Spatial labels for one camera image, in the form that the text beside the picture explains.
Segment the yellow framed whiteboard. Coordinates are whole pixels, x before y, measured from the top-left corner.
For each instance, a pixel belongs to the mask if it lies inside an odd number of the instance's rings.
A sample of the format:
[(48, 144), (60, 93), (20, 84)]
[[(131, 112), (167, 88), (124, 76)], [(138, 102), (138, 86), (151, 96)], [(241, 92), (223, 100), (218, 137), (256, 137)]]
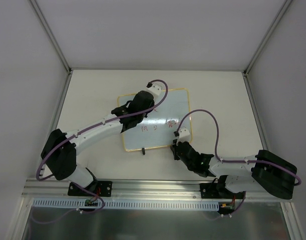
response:
[(179, 124), (192, 131), (191, 118), (182, 118), (190, 112), (189, 92), (186, 88), (170, 89), (164, 102), (148, 114), (134, 128), (122, 133), (127, 152), (170, 146)]

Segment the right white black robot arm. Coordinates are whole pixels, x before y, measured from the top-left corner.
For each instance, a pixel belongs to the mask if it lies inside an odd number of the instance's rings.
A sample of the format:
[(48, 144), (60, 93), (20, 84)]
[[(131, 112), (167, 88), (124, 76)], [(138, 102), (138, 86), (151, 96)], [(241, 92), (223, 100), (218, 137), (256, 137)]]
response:
[(175, 139), (170, 149), (174, 159), (181, 160), (189, 171), (204, 178), (217, 178), (216, 192), (221, 198), (245, 191), (266, 191), (276, 198), (290, 200), (300, 182), (296, 166), (267, 150), (244, 159), (218, 160), (213, 154), (197, 152), (186, 141)]

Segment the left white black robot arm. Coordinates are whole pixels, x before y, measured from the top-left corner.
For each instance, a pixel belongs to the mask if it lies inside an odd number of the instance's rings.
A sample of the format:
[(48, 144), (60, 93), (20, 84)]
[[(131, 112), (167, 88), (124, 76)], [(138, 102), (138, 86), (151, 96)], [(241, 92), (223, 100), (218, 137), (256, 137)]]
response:
[(74, 190), (97, 197), (101, 185), (89, 169), (77, 164), (77, 156), (106, 137), (136, 127), (153, 110), (159, 95), (160, 90), (141, 90), (94, 124), (70, 132), (53, 130), (41, 152), (41, 164), (49, 168), (50, 176), (56, 180), (69, 180)]

